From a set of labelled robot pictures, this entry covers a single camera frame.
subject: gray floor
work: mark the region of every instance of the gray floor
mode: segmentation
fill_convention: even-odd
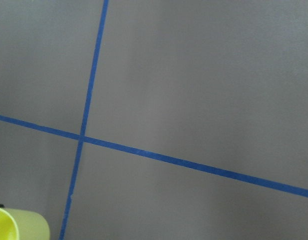
[[[79,133],[102,1],[0,2],[0,115]],[[109,3],[86,135],[308,189],[308,1]],[[59,235],[77,141],[0,121],[0,203]],[[308,239],[308,198],[84,144],[66,240]]]

